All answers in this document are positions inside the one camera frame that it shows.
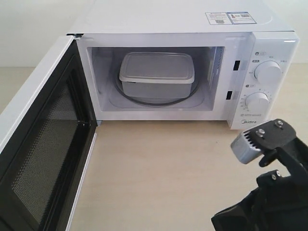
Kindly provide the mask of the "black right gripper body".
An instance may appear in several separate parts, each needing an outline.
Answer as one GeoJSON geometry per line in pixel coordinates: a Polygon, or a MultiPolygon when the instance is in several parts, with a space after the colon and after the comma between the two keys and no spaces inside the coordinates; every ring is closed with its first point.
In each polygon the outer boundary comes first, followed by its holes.
{"type": "Polygon", "coordinates": [[[259,175],[258,187],[237,204],[216,213],[217,231],[306,231],[308,229],[308,147],[298,138],[273,150],[264,150],[259,165],[274,160],[289,171],[259,175]]]}

